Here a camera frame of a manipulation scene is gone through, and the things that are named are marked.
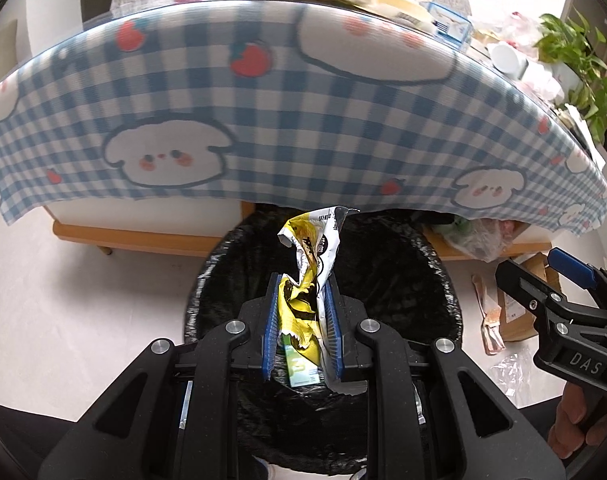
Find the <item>right hand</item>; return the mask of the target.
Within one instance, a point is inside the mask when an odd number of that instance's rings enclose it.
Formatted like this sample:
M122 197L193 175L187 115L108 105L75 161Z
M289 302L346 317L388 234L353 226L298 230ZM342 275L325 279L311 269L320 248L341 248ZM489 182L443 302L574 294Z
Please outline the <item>right hand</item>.
M580 424L587 413L588 404L582 388L567 382L561 400L557 404L555 422L547 437L547 443L562 460L567 460L584 444L601 445L607 437L607 415L589 430L580 429Z

